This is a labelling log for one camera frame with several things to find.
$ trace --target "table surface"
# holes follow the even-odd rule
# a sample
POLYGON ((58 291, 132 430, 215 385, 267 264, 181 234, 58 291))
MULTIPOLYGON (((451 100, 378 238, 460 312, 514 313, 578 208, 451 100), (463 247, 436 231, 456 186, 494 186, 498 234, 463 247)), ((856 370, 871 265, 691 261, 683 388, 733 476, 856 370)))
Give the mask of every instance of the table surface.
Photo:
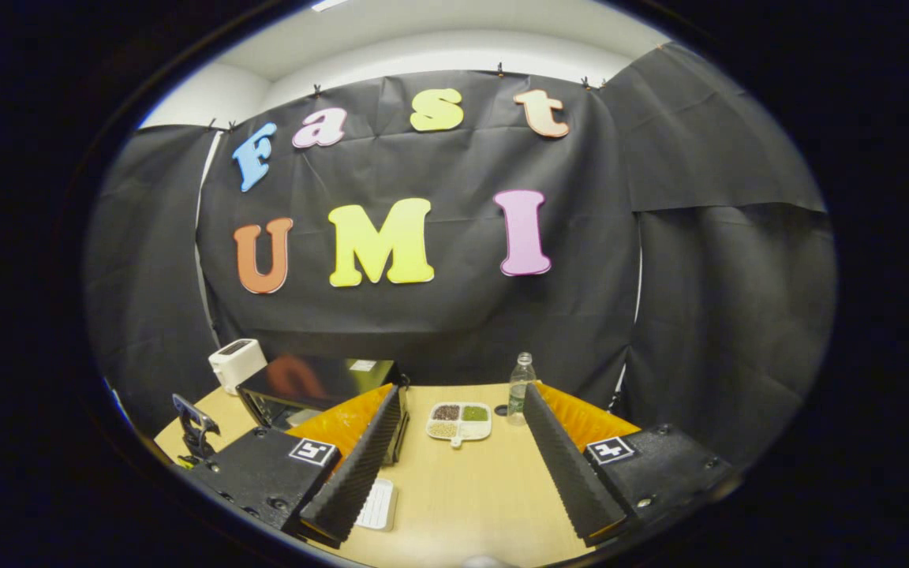
MULTIPOLYGON (((507 403, 507 389, 505 383, 409 387, 409 425, 399 461, 378 474, 395 485, 393 528, 354 526, 339 550, 311 544, 353 561, 394 568, 459 567, 476 555, 530 568, 594 550, 574 534, 527 424, 515 427, 494 414, 488 438, 462 442, 458 449, 426 435, 426 420, 437 402, 482 402, 494 409, 507 403)), ((223 435, 206 435, 217 452, 256 427, 241 400, 223 389, 196 406, 219 424, 223 435)), ((188 453, 177 420, 155 441, 172 459, 188 453)))

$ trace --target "black clamp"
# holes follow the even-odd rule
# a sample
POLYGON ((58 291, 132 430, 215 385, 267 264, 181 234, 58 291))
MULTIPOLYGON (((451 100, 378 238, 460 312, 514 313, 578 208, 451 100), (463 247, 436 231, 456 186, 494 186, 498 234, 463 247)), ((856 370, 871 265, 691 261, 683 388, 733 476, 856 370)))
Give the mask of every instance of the black clamp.
POLYGON ((216 424, 202 410, 196 409, 191 402, 187 402, 180 394, 174 394, 174 409, 178 411, 181 429, 185 431, 181 439, 183 439, 185 446, 188 447, 188 451, 191 453, 191 456, 179 457, 195 466, 202 460, 214 455, 216 450, 213 450, 212 445, 205 441, 205 435, 209 432, 218 435, 219 424, 216 424), (200 428, 195 428, 195 425, 192 424, 193 421, 200 428))

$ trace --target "black fabric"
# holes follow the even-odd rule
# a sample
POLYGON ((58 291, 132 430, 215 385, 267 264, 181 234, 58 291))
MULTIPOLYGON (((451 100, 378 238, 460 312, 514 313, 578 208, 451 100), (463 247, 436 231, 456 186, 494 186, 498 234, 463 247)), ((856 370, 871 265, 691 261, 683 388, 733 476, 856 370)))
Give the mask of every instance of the black fabric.
MULTIPOLYGON (((220 143, 202 190, 198 242, 210 306, 223 342, 257 338, 268 358, 282 352, 393 359, 413 384, 506 381, 517 353, 533 353, 538 376, 599 405, 608 403, 634 321, 636 223, 610 110, 597 91, 542 77, 436 72, 386 77, 332 89, 271 109, 220 143), (409 123, 416 93, 454 88, 465 119, 447 132, 409 123), (531 130, 513 96, 544 89, 563 101, 570 125, 559 140, 531 130), (342 107, 342 141, 297 150, 291 137, 317 109, 342 107), (246 193, 231 158, 273 121, 270 166, 246 193), (540 209, 541 276, 507 277, 504 217, 493 197, 533 189, 540 209), (378 229, 392 205, 426 198, 426 254, 433 281, 382 277, 333 288, 333 208, 358 204, 378 229), (284 286, 255 295, 241 286, 232 234, 245 224, 288 216, 284 286)), ((270 267, 271 240, 257 242, 257 268, 270 267)))
POLYGON ((610 79, 634 211, 780 204, 825 211, 792 140, 714 65, 675 43, 610 79))
POLYGON ((783 204, 641 213, 631 420, 672 423, 736 468, 802 404, 836 303, 826 215, 783 204))
POLYGON ((218 386, 217 349, 195 264, 199 182, 213 133, 140 130, 114 162, 90 220, 83 274, 87 325, 107 382, 145 435, 176 417, 170 393, 218 386))

